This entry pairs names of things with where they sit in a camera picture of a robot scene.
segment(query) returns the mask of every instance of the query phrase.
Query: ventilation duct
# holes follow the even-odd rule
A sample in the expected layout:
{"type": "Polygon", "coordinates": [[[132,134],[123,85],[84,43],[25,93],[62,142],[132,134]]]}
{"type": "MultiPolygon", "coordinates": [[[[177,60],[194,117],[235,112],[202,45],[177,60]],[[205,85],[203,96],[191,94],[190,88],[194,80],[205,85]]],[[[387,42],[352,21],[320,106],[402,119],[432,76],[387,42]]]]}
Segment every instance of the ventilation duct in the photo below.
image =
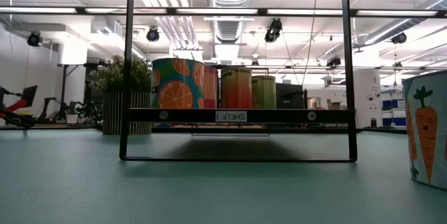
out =
{"type": "MultiPolygon", "coordinates": [[[[428,0],[421,5],[419,5],[416,9],[419,10],[446,10],[447,9],[447,0],[428,0]]],[[[411,18],[411,19],[396,19],[389,24],[377,29],[376,31],[370,33],[367,36],[361,36],[358,39],[357,47],[365,47],[370,45],[376,45],[377,43],[383,42],[389,38],[392,38],[407,29],[410,29],[429,18],[411,18]]],[[[334,49],[326,52],[326,54],[332,55],[340,55],[344,51],[344,44],[341,43],[334,49]]]]}
{"type": "MultiPolygon", "coordinates": [[[[234,8],[234,7],[247,7],[250,4],[250,0],[209,0],[211,7],[217,8],[234,8]]],[[[213,29],[214,29],[214,38],[217,39],[221,43],[236,43],[241,36],[241,33],[244,28],[243,22],[238,21],[214,21],[213,29]]],[[[234,46],[234,45],[217,45],[219,47],[225,46],[234,46]]],[[[219,56],[220,52],[224,52],[223,50],[216,51],[216,54],[219,56]]]]}

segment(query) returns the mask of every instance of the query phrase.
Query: black metal frame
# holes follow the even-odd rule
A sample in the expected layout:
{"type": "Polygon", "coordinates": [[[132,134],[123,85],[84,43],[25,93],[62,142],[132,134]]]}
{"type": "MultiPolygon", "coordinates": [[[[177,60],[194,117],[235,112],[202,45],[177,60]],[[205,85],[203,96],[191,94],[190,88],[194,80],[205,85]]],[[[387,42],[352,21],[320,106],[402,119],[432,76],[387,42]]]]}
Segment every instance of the black metal frame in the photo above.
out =
{"type": "Polygon", "coordinates": [[[143,161],[224,161],[224,162],[316,162],[316,163],[352,163],[357,161],[357,130],[354,105],[354,81],[353,63],[351,52],[351,9],[349,0],[342,0],[343,32],[346,71],[346,99],[347,110],[165,110],[165,109],[132,109],[130,108],[130,76],[131,76],[131,49],[134,15],[134,0],[127,0],[126,8],[126,43],[124,50],[124,96],[122,105],[122,133],[119,143],[119,157],[122,160],[143,161]],[[238,111],[246,112],[247,118],[243,123],[283,123],[283,124],[315,124],[315,123],[347,123],[349,137],[349,157],[345,159],[310,159],[295,158],[270,160],[270,159],[206,159],[206,158],[151,158],[127,156],[127,138],[129,124],[133,121],[163,122],[163,123],[215,123],[217,112],[238,111]]]}

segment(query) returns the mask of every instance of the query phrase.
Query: teal table surface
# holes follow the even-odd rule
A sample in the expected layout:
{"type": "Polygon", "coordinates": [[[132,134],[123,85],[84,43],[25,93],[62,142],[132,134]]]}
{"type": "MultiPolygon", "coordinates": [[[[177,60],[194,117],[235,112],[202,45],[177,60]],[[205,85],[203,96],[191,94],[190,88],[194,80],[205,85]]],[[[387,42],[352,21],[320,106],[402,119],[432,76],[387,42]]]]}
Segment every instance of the teal table surface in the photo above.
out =
{"type": "MultiPolygon", "coordinates": [[[[346,158],[345,135],[131,137],[152,156],[346,158]]],[[[95,130],[0,131],[0,223],[447,223],[405,135],[359,133],[355,164],[122,162],[95,130]]]]}

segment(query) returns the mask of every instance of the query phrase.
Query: ceiling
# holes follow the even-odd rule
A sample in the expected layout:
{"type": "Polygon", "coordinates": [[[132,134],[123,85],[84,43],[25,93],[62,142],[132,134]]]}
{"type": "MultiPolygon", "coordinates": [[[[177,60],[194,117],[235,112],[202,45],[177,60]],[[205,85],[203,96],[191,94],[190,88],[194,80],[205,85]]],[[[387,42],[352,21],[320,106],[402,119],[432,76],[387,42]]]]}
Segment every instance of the ceiling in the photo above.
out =
{"type": "MultiPolygon", "coordinates": [[[[208,0],[188,1],[194,7],[207,7],[209,5],[208,0]]],[[[352,8],[368,9],[414,9],[424,1],[426,0],[351,0],[351,6],[352,8]]],[[[341,8],[342,0],[251,0],[250,6],[254,8],[314,8],[314,4],[316,4],[316,8],[341,8]]],[[[0,0],[0,6],[8,5],[10,5],[10,0],[0,0]]],[[[13,0],[13,5],[106,7],[125,6],[126,0],[13,0]]],[[[145,5],[142,0],[135,0],[134,6],[145,5]]],[[[203,58],[211,59],[214,56],[212,23],[204,21],[203,18],[193,17],[193,24],[199,44],[203,48],[203,58]]],[[[91,32],[90,22],[94,19],[92,16],[15,15],[14,19],[21,21],[21,23],[65,24],[89,41],[92,49],[96,49],[90,52],[95,57],[108,57],[111,54],[122,52],[113,42],[104,40],[104,38],[91,32]]],[[[113,19],[119,21],[124,27],[126,26],[124,16],[116,16],[113,19]]],[[[254,21],[245,22],[239,49],[241,62],[251,61],[251,56],[256,53],[259,55],[260,64],[284,65],[290,64],[290,59],[293,60],[294,64],[306,64],[309,57],[309,64],[316,65],[318,64],[317,59],[320,60],[319,63],[327,59],[324,54],[343,39],[341,18],[283,17],[281,18],[283,33],[275,43],[266,43],[263,38],[271,19],[271,17],[254,17],[254,21]]],[[[393,19],[383,18],[356,18],[352,22],[352,32],[358,35],[369,34],[392,21],[393,19]]],[[[134,45],[141,52],[146,53],[149,58],[164,56],[169,53],[170,49],[170,42],[163,33],[157,42],[150,43],[146,40],[146,31],[149,26],[154,25],[157,25],[155,17],[134,17],[134,29],[141,31],[138,37],[134,39],[134,45]]],[[[395,48],[392,43],[383,42],[371,46],[371,49],[379,51],[382,63],[390,66],[395,59],[399,61],[404,57],[416,56],[431,47],[444,44],[445,42],[440,40],[440,38],[447,36],[447,30],[443,30],[444,27],[447,27],[447,20],[427,20],[405,31],[408,36],[407,43],[397,45],[395,48]],[[439,32],[422,38],[434,31],[439,32]]],[[[436,55],[427,55],[426,58],[417,62],[420,65],[439,62],[446,55],[444,52],[437,52],[436,55]]]]}

